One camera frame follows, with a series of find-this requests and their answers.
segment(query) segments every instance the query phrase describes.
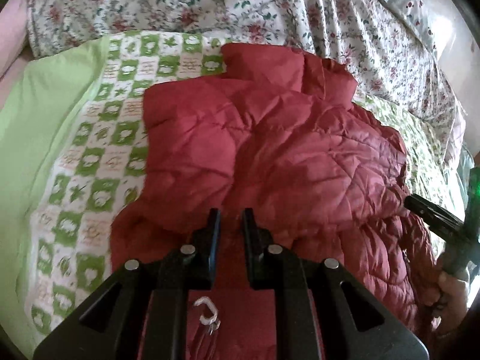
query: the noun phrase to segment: quilted fabric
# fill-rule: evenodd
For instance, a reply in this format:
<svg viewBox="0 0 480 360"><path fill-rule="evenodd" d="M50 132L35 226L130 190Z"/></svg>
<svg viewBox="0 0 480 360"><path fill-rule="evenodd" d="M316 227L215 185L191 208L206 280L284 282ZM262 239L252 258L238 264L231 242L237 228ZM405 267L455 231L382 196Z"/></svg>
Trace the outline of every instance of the quilted fabric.
<svg viewBox="0 0 480 360"><path fill-rule="evenodd" d="M353 78L333 61L266 45L231 43L222 53L224 75L145 92L145 187L112 225L113 268L129 258L162 258L204 225L211 207L219 207L222 240L216 289L209 296L220 305L222 323L236 326L227 331L244 332L256 318L274 323L270 312L251 313L254 298L245 289L239 214L253 207L275 242L303 258L338 259L421 334L431 322L421 300L438 273L428 232L402 207L406 156L399 133L369 111L345 105ZM262 62L243 63L254 57ZM275 68L280 64L283 76L296 79L282 85ZM325 77L316 91L308 78L313 71ZM296 90L307 82L314 94ZM242 291L245 302L232 303L225 295L231 289ZM270 310L271 300L270 293L255 294L250 303ZM248 318L232 316L239 313ZM275 345L268 332L235 336L221 330L217 349L208 350L215 352L212 358L267 359ZM210 358L189 345L191 358Z"/></svg>

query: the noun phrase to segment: bed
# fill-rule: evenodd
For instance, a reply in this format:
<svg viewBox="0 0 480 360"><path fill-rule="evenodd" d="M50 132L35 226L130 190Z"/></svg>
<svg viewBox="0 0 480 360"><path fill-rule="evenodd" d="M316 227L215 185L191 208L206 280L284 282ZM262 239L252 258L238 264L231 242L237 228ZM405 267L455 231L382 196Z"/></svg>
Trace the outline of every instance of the bed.
<svg viewBox="0 0 480 360"><path fill-rule="evenodd" d="M461 218L459 185L446 175L460 159L464 111L438 68L426 7L423 0L29 0L29 44L42 58L27 65L0 112L8 158L2 227L15 229L1 246L11 269L1 273L0 323L15 345L30 357L110 275L110 224L143 187L143 91L221 73L228 42L288 45L345 64L359 83L354 102L402 135L409 190ZM128 144L111 144L121 137ZM113 190L94 186L111 172ZM96 192L114 196L107 212L93 209ZM87 211L83 219L68 214ZM65 220L74 239L63 233ZM442 242L431 238L438 255Z"/></svg>

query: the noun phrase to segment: hand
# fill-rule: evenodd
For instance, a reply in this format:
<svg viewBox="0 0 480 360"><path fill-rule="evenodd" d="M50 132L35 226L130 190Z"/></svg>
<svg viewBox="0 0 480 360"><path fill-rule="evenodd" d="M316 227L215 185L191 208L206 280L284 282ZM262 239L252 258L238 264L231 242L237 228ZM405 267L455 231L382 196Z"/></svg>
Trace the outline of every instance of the hand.
<svg viewBox="0 0 480 360"><path fill-rule="evenodd" d="M462 272L462 279L450 276L442 271L438 276L438 286L443 291L442 300L447 302L443 310L435 309L433 315L441 317L442 321L437 333L444 335L456 329L467 315L467 299L469 296L469 272Z"/></svg>

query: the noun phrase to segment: red puffer jacket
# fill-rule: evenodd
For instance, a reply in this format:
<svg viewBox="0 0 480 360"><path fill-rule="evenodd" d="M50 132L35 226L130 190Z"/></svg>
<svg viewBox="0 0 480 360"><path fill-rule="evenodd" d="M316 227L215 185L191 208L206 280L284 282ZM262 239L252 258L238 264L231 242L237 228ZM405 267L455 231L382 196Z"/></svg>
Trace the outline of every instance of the red puffer jacket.
<svg viewBox="0 0 480 360"><path fill-rule="evenodd" d="M145 188L112 225L114 268L150 262L222 210L215 290L218 335L189 323L192 359L275 357L271 292L246 289L239 214L253 207L276 243L338 259L406 326L431 318L419 299L436 282L428 232L402 207L405 147L352 104L344 66L279 46L228 44L226 73L145 93ZM196 298L201 294L192 294Z"/></svg>

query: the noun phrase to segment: silver rivet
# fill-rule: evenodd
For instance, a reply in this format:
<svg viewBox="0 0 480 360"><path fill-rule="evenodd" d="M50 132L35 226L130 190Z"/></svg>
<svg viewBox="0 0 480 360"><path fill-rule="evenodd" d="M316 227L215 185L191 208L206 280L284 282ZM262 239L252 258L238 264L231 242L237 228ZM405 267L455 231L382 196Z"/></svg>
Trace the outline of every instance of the silver rivet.
<svg viewBox="0 0 480 360"><path fill-rule="evenodd" d="M136 259L129 259L129 261L125 263L125 269L127 271L134 271L135 269L138 269L139 266L140 263Z"/></svg>
<svg viewBox="0 0 480 360"><path fill-rule="evenodd" d="M195 246L193 245L183 245L180 248L182 254L194 254L195 253Z"/></svg>
<svg viewBox="0 0 480 360"><path fill-rule="evenodd" d="M340 264L336 259L326 259L325 266L330 269L337 269Z"/></svg>
<svg viewBox="0 0 480 360"><path fill-rule="evenodd" d="M268 252L270 254L280 254L283 251L283 248L280 245L268 245Z"/></svg>

